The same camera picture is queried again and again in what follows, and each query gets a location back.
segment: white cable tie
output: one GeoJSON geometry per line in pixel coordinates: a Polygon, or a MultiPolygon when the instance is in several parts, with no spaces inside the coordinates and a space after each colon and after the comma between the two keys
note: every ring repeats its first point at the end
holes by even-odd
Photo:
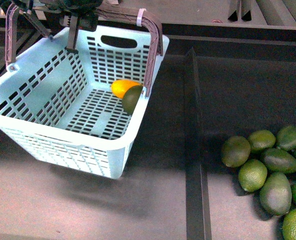
{"type": "Polygon", "coordinates": [[[140,8],[139,12],[138,12],[138,17],[137,17],[137,26],[142,27],[141,25],[141,21],[142,21],[142,16],[143,16],[143,12],[146,11],[145,8],[140,8]]]}

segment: brown basket handle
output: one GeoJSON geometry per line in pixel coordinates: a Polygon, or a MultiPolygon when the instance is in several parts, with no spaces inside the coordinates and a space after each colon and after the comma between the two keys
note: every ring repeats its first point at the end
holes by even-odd
{"type": "Polygon", "coordinates": [[[97,9],[96,13],[111,21],[138,24],[147,28],[151,34],[151,42],[149,47],[149,54],[147,59],[146,72],[144,76],[143,85],[147,88],[146,97],[150,96],[151,84],[153,77],[154,64],[157,54],[163,55],[162,44],[162,24],[158,18],[146,10],[120,7],[117,5],[111,5],[102,3],[97,9]]]}

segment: orange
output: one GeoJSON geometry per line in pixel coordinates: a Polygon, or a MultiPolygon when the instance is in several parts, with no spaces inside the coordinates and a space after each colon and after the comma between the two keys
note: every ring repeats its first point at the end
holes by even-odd
{"type": "Polygon", "coordinates": [[[111,84],[111,90],[115,96],[122,99],[127,90],[137,85],[140,85],[137,81],[119,79],[111,84]]]}

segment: basket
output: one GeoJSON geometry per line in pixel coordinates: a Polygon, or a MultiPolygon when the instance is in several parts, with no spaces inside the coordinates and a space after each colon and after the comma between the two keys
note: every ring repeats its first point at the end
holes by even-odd
{"type": "MultiPolygon", "coordinates": [[[[151,35],[98,26],[79,31],[66,49],[69,28],[43,38],[19,55],[0,77],[0,129],[36,159],[112,179],[121,176],[150,96],[143,88],[132,115],[111,92],[116,79],[144,82],[151,35]],[[102,36],[132,39],[119,48],[102,36]]],[[[153,86],[163,55],[155,58],[153,86]]]]}

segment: basket bottom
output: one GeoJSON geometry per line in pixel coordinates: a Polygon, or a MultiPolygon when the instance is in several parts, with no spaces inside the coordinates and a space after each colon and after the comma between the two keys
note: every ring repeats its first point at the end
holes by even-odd
{"type": "Polygon", "coordinates": [[[122,101],[109,89],[91,88],[75,100],[56,127],[114,140],[125,133],[130,119],[122,108],[122,101]]]}

